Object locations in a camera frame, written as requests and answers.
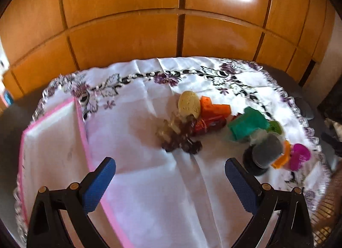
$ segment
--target pink border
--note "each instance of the pink border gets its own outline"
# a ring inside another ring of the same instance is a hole
[[[37,125],[39,125],[42,121],[44,121],[46,118],[48,118],[49,116],[51,116],[54,112],[62,109],[64,106],[75,102],[76,103],[76,109],[78,109],[77,104],[79,104],[78,100],[76,98],[69,98],[66,101],[62,102],[61,104],[59,104],[58,106],[56,106],[53,110],[47,112],[46,115],[44,115],[43,117],[41,117],[39,120],[37,120],[36,122],[30,124],[27,129],[25,129],[23,131],[22,137],[21,137],[21,141],[20,141],[20,151],[19,151],[19,166],[18,166],[18,175],[19,175],[19,195],[20,195],[20,200],[22,202],[21,207],[22,207],[22,212],[24,213],[24,221],[26,223],[26,225],[28,226],[28,218],[27,218],[27,211],[26,211],[26,207],[24,205],[24,194],[22,191],[22,182],[23,182],[23,172],[22,172],[22,166],[23,166],[23,150],[24,150],[24,139],[26,137],[26,134],[33,129],[34,127],[36,127]]]
[[[82,107],[80,105],[80,103],[78,102],[77,98],[69,98],[66,101],[64,101],[63,103],[59,104],[58,106],[56,106],[53,110],[47,112],[46,115],[44,115],[43,117],[41,117],[39,120],[37,120],[36,122],[32,123],[31,125],[28,126],[27,129],[25,129],[23,131],[22,137],[21,137],[21,142],[20,142],[20,152],[19,152],[19,195],[20,195],[20,199],[22,201],[21,207],[22,207],[22,212],[24,213],[24,222],[26,223],[26,225],[28,225],[28,218],[27,218],[27,212],[26,212],[26,207],[24,205],[24,194],[22,191],[22,165],[23,165],[23,148],[24,148],[24,139],[26,134],[35,126],[37,126],[38,124],[40,124],[42,121],[44,121],[46,118],[48,118],[49,116],[51,116],[53,113],[55,113],[56,111],[62,109],[64,106],[69,105],[70,103],[75,103],[76,104],[76,113],[77,113],[77,119],[78,119],[78,128],[80,131],[80,136],[81,136],[81,141],[82,141],[82,145],[83,145],[83,149],[84,149],[84,153],[86,156],[86,161],[87,161],[87,165],[88,165],[88,169],[90,171],[94,171],[95,167],[93,166],[92,162],[91,162],[91,154],[90,154],[90,149],[89,149],[89,144],[88,144],[88,140],[87,140],[87,133],[86,133],[86,128],[84,126],[84,122],[83,122],[83,114],[82,114]],[[126,234],[123,232],[123,230],[121,229],[119,223],[116,220],[116,217],[114,216],[114,213],[111,209],[111,207],[109,206],[107,200],[105,198],[102,198],[100,201],[102,208],[108,218],[109,223],[111,224],[114,232],[116,233],[119,241],[121,242],[122,246],[125,248],[134,248],[134,246],[132,245],[132,243],[130,242],[130,240],[128,239],[128,237],[126,236]]]

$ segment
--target pink toy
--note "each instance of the pink toy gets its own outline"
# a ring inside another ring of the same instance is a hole
[[[292,171],[298,171],[302,162],[308,161],[311,153],[307,147],[302,144],[294,144],[291,148],[290,168]]]

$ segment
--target toy food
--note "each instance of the toy food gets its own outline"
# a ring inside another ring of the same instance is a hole
[[[272,162],[282,155],[283,147],[282,137],[275,132],[270,132],[266,139],[255,145],[252,151],[252,159],[259,168],[268,169]]]
[[[279,135],[284,136],[284,131],[280,123],[277,121],[269,121],[270,127],[268,128],[268,132],[273,131],[275,133],[278,133]]]
[[[192,114],[197,119],[201,113],[198,96],[192,91],[183,92],[178,100],[178,111],[182,117]]]
[[[302,144],[294,144],[291,148],[290,169],[298,171],[302,163],[308,161],[310,157],[311,153],[307,147]]]
[[[224,116],[218,115],[211,118],[199,119],[194,128],[194,136],[203,135],[207,132],[218,131],[225,127],[227,120]]]
[[[258,128],[267,130],[270,124],[258,111],[251,107],[245,108],[245,113],[228,124],[235,141],[249,136]]]
[[[289,141],[284,142],[284,153],[272,163],[274,169],[279,169],[284,166],[290,160],[291,144]]]
[[[254,132],[252,132],[251,135],[249,135],[249,145],[257,145],[260,144],[262,141],[264,141],[267,138],[267,131],[264,129],[258,128]]]
[[[158,129],[161,147],[167,152],[172,152],[178,147],[189,154],[196,154],[202,149],[200,141],[193,142],[190,136],[194,132],[197,120],[194,115],[183,118],[179,115],[172,115],[171,121],[164,120],[164,125]]]
[[[202,96],[201,100],[201,116],[203,118],[211,118],[214,116],[222,115],[225,118],[231,113],[230,106],[227,104],[212,104],[211,99]]]

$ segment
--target blue object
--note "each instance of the blue object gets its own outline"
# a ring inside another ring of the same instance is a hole
[[[13,104],[13,98],[7,90],[5,90],[5,92],[3,93],[3,97],[4,97],[5,101],[7,102],[8,106]]]
[[[246,181],[245,176],[243,176],[243,173],[241,172],[241,171],[243,172],[246,172],[246,171],[242,167],[241,168],[243,170],[239,170],[238,166],[234,163],[234,160],[236,159],[230,158],[226,161],[226,164],[225,164],[226,176],[230,184],[233,186],[233,189],[235,193],[237,194],[237,196],[239,197],[239,200],[242,203],[244,209],[247,212],[250,212],[253,215],[255,215],[259,207],[258,206],[259,191],[256,193],[255,191],[256,189],[253,188],[249,184],[248,181]]]
[[[115,170],[116,164],[114,159],[106,157],[96,170],[89,173],[81,182],[80,195],[82,197],[82,208],[85,213],[88,214],[96,209],[115,174]]]

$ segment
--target gold screw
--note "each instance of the gold screw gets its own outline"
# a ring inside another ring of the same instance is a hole
[[[297,194],[301,194],[302,193],[302,190],[299,188],[299,187],[295,187],[295,192]]]
[[[42,186],[38,191],[39,193],[44,193],[46,191],[46,187]]]
[[[70,189],[71,190],[76,190],[77,188],[78,188],[78,183],[77,182],[71,183],[71,185],[70,185]]]
[[[266,190],[266,191],[271,190],[271,186],[270,186],[268,183],[263,183],[263,184],[262,184],[262,188],[263,188],[264,190]]]

